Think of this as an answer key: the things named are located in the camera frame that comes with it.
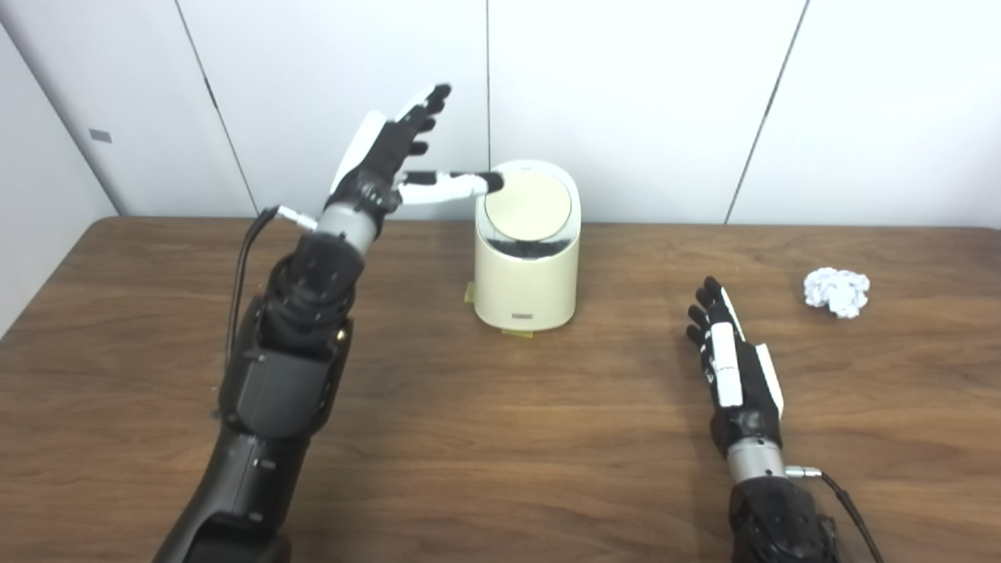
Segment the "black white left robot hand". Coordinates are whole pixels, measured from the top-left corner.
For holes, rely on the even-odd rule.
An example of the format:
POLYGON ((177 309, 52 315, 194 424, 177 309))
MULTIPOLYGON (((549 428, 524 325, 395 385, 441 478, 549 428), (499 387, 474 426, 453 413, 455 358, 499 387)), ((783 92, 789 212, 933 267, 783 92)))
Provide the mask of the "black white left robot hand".
POLYGON ((333 179, 323 210, 341 208, 367 217, 376 228, 402 206, 440 203, 492 195, 505 186, 497 172, 405 170, 408 158, 424 156, 429 143, 419 135, 436 127, 453 91, 448 83, 426 87, 394 118, 366 113, 333 179))

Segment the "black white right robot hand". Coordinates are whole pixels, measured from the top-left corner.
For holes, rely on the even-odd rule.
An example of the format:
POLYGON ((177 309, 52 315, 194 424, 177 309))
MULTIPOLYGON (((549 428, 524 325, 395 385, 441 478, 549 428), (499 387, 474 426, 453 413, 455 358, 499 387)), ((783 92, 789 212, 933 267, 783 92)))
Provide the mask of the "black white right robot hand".
POLYGON ((705 278, 687 316, 693 321, 687 337, 698 350, 701 373, 710 387, 710 432, 716 449, 726 457, 743 439, 783 446, 778 382, 766 374, 762 347, 747 341, 721 282, 705 278))

